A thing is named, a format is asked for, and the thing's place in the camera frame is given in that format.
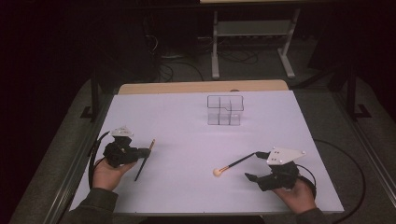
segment wire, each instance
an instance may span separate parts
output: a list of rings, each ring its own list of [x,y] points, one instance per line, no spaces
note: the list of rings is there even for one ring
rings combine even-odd
[[[226,61],[232,62],[232,63],[244,63],[244,64],[255,64],[259,61],[259,56],[257,53],[251,51],[251,54],[249,55],[249,53],[247,51],[243,51],[241,50],[240,52],[245,53],[247,56],[246,58],[238,58],[236,56],[233,56],[231,53],[226,54],[224,51],[218,51],[218,55],[223,58]],[[247,62],[248,60],[254,58],[253,62]]]
[[[355,214],[356,211],[358,211],[358,209],[361,207],[361,204],[363,203],[363,200],[364,200],[364,197],[365,197],[365,194],[366,194],[366,178],[365,178],[364,172],[361,169],[361,167],[359,166],[359,164],[349,154],[347,154],[343,149],[341,149],[340,147],[338,147],[338,146],[336,146],[336,145],[334,145],[334,144],[332,144],[330,142],[324,141],[324,140],[314,139],[314,141],[329,145],[329,146],[334,147],[335,149],[339,150],[340,152],[344,153],[346,156],[348,156],[355,163],[356,167],[361,172],[361,181],[362,181],[361,198],[359,199],[358,204],[355,206],[355,208],[352,209],[352,211],[349,212],[349,214],[347,214],[346,216],[341,217],[341,218],[339,218],[339,219],[337,219],[337,220],[335,220],[333,222],[334,224],[340,223],[340,222],[346,220],[347,218],[351,217],[353,214]]]
[[[91,157],[90,157],[90,166],[88,168],[88,182],[90,184],[90,189],[92,188],[93,171],[96,168],[96,165],[99,164],[99,162],[98,162],[98,163],[96,163],[96,165],[93,165],[95,162],[95,159],[96,159],[96,154],[98,152],[98,148],[102,142],[102,139],[104,137],[106,137],[106,135],[108,135],[109,133],[110,132],[106,132],[106,133],[102,134],[102,136],[98,140],[96,140],[96,142],[92,148]]]
[[[161,66],[164,66],[164,67],[168,68],[170,70],[170,73],[167,73],[167,72],[163,71]],[[160,64],[159,71],[160,71],[160,76],[159,76],[158,82],[161,82],[161,78],[162,77],[165,79],[165,82],[173,81],[174,70],[170,66],[168,66],[166,64]]]
[[[312,178],[314,179],[314,186],[316,187],[316,186],[317,186],[317,180],[315,179],[314,174],[312,174],[312,172],[311,172],[310,170],[308,170],[307,168],[305,168],[305,167],[302,166],[302,165],[296,164],[296,166],[299,166],[299,167],[305,169],[309,174],[311,174]]]
[[[183,62],[169,62],[169,63],[175,63],[175,64],[185,64],[191,68],[193,68],[195,71],[197,71],[198,75],[200,76],[202,81],[204,80],[204,76],[202,76],[202,73],[198,70],[198,68],[196,68],[194,65],[190,64],[190,63],[183,63]]]

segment floor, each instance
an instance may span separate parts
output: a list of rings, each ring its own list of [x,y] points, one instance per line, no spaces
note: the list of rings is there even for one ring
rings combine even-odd
[[[291,87],[319,72],[306,67],[316,40],[296,39],[288,53],[296,78],[286,78],[276,52],[279,41],[224,40],[219,48],[220,81],[284,79]],[[192,57],[173,49],[164,49],[160,70],[155,80],[157,82],[212,80],[210,40],[203,39],[200,53]],[[294,90],[346,210],[342,214],[329,214],[327,218],[333,223],[341,219],[345,219],[343,223],[394,223],[396,203],[389,197],[392,192],[387,190],[394,189],[394,183],[388,182],[387,186],[383,180],[396,179],[396,164],[393,161],[396,158],[396,125],[375,99],[370,86],[360,79],[357,82],[357,104],[364,105],[372,117],[358,121],[350,119],[345,111],[346,87],[339,92],[328,91],[326,85],[330,78],[328,76],[308,88]],[[90,97],[90,83],[87,82],[70,105],[10,223],[55,223],[62,215],[71,197],[63,194],[64,186],[73,188],[79,182],[87,162],[87,158],[82,156],[89,147],[87,138],[93,142],[103,120],[99,117],[96,122],[90,122],[79,117],[83,108],[90,104]],[[110,101],[111,96],[101,94],[101,114],[106,113]],[[74,178],[64,179],[71,173]],[[41,184],[43,181],[48,182],[44,187]],[[115,216],[114,222],[131,223],[131,219]],[[265,223],[294,222],[292,214],[265,216],[261,220]]]

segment white table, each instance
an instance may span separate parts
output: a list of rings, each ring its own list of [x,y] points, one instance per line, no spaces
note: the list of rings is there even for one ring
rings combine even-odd
[[[207,125],[206,97],[227,94],[244,97],[241,125]],[[252,157],[221,177],[212,174],[214,168],[272,147],[305,150],[307,155],[296,163],[314,173],[318,207],[324,212],[344,211],[292,91],[117,95],[100,134],[123,125],[134,133],[131,147],[148,147],[152,139],[156,144],[138,180],[134,182],[142,160],[115,189],[120,195],[115,213],[227,216],[289,212],[272,191],[262,192],[244,175],[269,175],[264,160]],[[102,141],[98,158],[112,141],[111,136]],[[71,209],[89,192],[87,175],[88,171]]]

